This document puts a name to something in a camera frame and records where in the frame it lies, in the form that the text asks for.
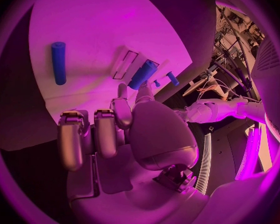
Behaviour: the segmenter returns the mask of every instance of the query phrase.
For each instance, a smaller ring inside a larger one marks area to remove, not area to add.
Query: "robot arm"
[[[232,101],[220,99],[198,100],[186,107],[188,122],[209,123],[221,121],[227,116],[235,118],[250,118],[265,123],[265,109],[263,104],[248,102],[245,98],[235,98]]]

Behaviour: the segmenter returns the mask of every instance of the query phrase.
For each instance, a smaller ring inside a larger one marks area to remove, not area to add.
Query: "vent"
[[[205,195],[211,168],[211,133],[204,136],[204,150],[201,168],[195,188]]]
[[[280,66],[280,61],[273,43],[270,40],[263,41],[261,49],[257,54],[257,70],[264,71],[270,68]]]

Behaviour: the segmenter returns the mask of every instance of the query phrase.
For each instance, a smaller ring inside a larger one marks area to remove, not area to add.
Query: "blue cylindrical block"
[[[55,82],[58,85],[64,85],[66,82],[65,73],[65,43],[55,42],[51,46],[52,62],[55,76]]]
[[[161,84],[157,80],[154,80],[153,82],[155,83],[155,86],[157,86],[157,87],[161,86]]]
[[[171,71],[167,74],[167,76],[171,79],[172,83],[175,86],[179,85],[179,81],[176,79],[176,77],[173,75],[173,73]]]
[[[140,85],[147,81],[154,72],[157,71],[157,66],[152,61],[146,61],[142,67],[140,67],[137,72],[132,77],[128,86],[134,90],[138,90]]]

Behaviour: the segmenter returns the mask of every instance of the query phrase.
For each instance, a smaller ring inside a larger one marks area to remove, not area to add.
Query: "pink light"
[[[235,180],[243,180],[252,176],[258,159],[261,134],[261,128],[254,128],[249,130],[244,157]]]

